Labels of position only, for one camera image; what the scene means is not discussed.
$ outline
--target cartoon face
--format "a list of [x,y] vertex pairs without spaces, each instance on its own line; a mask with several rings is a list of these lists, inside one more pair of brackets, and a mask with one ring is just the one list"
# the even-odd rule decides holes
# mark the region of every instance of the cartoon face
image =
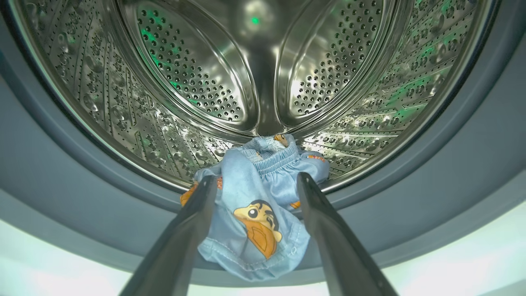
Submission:
[[248,239],[269,259],[276,252],[277,243],[282,238],[278,220],[270,204],[255,200],[246,208],[236,209],[234,217],[245,225]]

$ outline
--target washing machine drum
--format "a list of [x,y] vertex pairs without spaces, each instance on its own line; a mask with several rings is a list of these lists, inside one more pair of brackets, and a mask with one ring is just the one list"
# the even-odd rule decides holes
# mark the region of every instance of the washing machine drum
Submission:
[[[322,153],[330,162],[326,193],[377,171],[451,102],[495,2],[12,0],[8,7],[12,34],[58,106],[100,149],[175,191],[171,200],[147,201],[177,213],[195,172],[254,136],[291,133],[303,149]],[[337,209],[351,204],[340,202]]]

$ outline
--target clothing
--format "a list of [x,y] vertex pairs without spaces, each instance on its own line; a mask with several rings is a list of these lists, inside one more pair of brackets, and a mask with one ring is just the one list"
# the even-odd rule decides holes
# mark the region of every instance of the clothing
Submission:
[[219,176],[210,231],[198,247],[205,260],[247,281],[275,279],[294,270],[310,239],[288,211],[299,206],[299,172],[322,182],[329,164],[319,153],[299,150],[291,135],[254,138],[228,150],[219,164],[199,170],[196,185],[181,196],[181,203],[204,176]]

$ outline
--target stainless steel drum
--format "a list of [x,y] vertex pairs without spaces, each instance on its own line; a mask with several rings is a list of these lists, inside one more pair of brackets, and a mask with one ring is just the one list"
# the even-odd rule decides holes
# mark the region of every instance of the stainless steel drum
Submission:
[[110,153],[184,190],[225,150],[292,133],[334,191],[440,113],[492,1],[10,0],[66,112]]

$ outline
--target cartoon character print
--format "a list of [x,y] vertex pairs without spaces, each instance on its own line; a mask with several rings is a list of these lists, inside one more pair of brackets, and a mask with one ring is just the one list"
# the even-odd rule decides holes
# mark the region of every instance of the cartoon character print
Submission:
[[[197,189],[198,185],[199,184],[195,182],[194,186],[192,186],[190,190],[181,195],[181,197],[179,198],[179,200],[181,201],[181,206],[185,206],[185,204],[188,202],[194,191]],[[217,189],[223,189],[223,176],[219,176],[219,178],[217,178]]]
[[290,206],[292,206],[293,209],[299,208],[300,205],[301,205],[301,203],[299,201],[290,204]]
[[325,159],[323,157],[319,157],[319,156],[316,156],[316,155],[309,155],[307,156],[307,158],[310,158],[310,159],[319,159],[323,162],[325,162]]
[[264,200],[255,200],[246,208],[234,210],[234,217],[241,221],[247,231],[247,238],[269,259],[281,241],[279,223],[270,204]]
[[285,139],[283,135],[275,135],[274,140],[280,142],[285,147],[289,146],[289,142],[287,141],[287,139]]

